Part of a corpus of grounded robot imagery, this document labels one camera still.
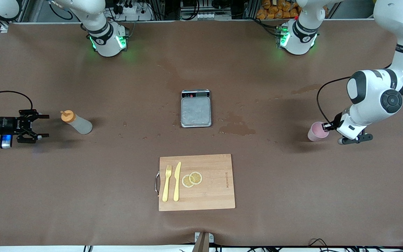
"digital scale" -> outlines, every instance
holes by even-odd
[[[211,92],[208,89],[181,91],[181,126],[197,128],[211,124]]]

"brown tabletop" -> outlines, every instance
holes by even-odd
[[[316,89],[392,60],[395,38],[374,21],[327,21],[309,53],[292,56],[253,22],[137,24],[128,51],[103,58],[76,24],[11,25],[0,35],[0,90],[50,114],[35,145],[0,149],[0,245],[152,245],[209,231],[223,245],[403,245],[403,108],[339,146]],[[346,82],[320,102],[351,104]],[[179,126],[179,93],[207,88],[213,125]],[[0,94],[0,115],[28,103]],[[94,124],[80,135],[59,119]],[[235,209],[159,212],[160,156],[231,153]]]

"plastic cup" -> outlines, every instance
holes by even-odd
[[[312,142],[318,142],[329,135],[329,131],[323,130],[322,124],[322,122],[317,121],[314,122],[312,126],[310,126],[309,133],[307,133],[307,137],[309,138],[309,140],[311,140]]]

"cutting board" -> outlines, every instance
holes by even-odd
[[[179,200],[173,201],[175,169],[181,162],[179,174]],[[169,199],[163,202],[166,166],[172,166],[169,179]],[[191,172],[199,172],[203,179],[199,185],[186,188],[181,179]],[[207,210],[235,208],[231,154],[202,156],[167,156],[160,158],[160,211]]]

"knife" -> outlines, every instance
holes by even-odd
[[[176,179],[176,183],[175,183],[175,190],[174,190],[174,201],[178,201],[179,200],[179,169],[181,168],[181,162],[178,162],[178,164],[176,165],[176,169],[175,169],[175,179]]]

